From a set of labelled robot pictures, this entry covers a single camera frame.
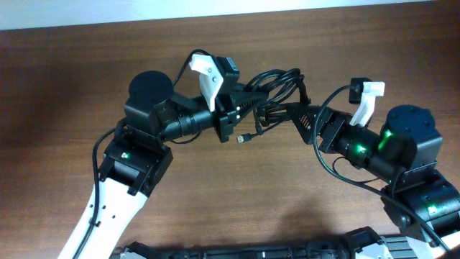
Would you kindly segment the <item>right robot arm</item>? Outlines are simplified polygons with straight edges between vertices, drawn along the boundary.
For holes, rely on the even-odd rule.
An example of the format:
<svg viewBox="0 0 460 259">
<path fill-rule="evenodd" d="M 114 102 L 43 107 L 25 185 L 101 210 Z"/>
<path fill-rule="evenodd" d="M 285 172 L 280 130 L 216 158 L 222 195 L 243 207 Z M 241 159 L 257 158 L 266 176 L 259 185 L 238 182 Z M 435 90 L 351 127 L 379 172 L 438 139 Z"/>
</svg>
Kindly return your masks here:
<svg viewBox="0 0 460 259">
<path fill-rule="evenodd" d="M 340 154 L 386 182 L 384 210 L 417 255 L 439 258 L 446 253 L 425 224 L 447 248 L 459 250 L 459 192 L 436 169 L 443 138 L 429 110 L 396 106 L 378 133 L 351 126 L 350 114 L 331 108 L 291 104 L 287 114 L 306 144 L 319 136 L 321 152 Z"/>
</svg>

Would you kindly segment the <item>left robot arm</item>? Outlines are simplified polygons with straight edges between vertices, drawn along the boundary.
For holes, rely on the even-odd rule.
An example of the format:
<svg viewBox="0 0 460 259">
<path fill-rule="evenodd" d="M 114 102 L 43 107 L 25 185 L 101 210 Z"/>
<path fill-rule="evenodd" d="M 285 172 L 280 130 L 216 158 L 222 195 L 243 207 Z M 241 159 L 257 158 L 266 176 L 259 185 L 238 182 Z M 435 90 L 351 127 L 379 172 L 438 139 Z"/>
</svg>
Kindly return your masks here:
<svg viewBox="0 0 460 259">
<path fill-rule="evenodd" d="M 209 128 L 221 142 L 229 140 L 233 128 L 267 100 L 265 92 L 249 90 L 238 77 L 232 73 L 224 79 L 213 110 L 204 95 L 188 99 L 176 93 L 162 72 L 145 71 L 132 79 L 126 116 L 105 133 L 112 139 L 101 162 L 93 148 L 93 190 L 60 258 L 110 257 L 173 160 L 167 142 Z"/>
</svg>

